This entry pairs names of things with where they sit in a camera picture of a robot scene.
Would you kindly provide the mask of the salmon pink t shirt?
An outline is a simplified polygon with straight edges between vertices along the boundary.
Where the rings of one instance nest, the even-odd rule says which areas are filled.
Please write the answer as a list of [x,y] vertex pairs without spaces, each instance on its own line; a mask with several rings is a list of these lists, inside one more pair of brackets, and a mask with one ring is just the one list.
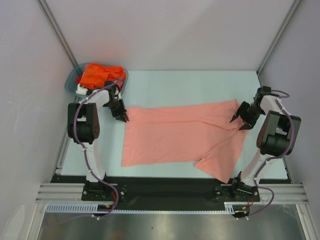
[[194,162],[227,183],[248,132],[232,117],[237,100],[198,105],[127,108],[122,166]]

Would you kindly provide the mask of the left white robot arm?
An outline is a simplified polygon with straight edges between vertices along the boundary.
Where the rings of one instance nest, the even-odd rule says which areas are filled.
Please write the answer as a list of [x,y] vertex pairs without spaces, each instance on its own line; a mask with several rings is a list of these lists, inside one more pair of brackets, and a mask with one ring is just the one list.
[[108,108],[117,121],[124,123],[129,121],[117,86],[94,90],[82,101],[69,103],[67,107],[67,134],[83,152],[88,171],[86,180],[91,183],[102,182],[106,177],[98,150],[98,137],[101,131],[98,116],[100,108]]

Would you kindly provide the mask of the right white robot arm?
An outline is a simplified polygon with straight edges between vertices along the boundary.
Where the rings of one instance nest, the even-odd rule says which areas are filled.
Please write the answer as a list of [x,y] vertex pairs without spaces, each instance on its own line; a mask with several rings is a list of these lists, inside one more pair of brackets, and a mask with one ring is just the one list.
[[257,152],[249,165],[238,174],[241,183],[230,188],[231,196],[237,201],[248,196],[247,186],[256,186],[273,163],[290,155],[294,149],[302,120],[288,112],[282,102],[284,97],[271,93],[256,96],[252,103],[244,101],[230,120],[233,122],[241,118],[243,125],[239,130],[251,130],[258,118],[265,116],[256,139]]

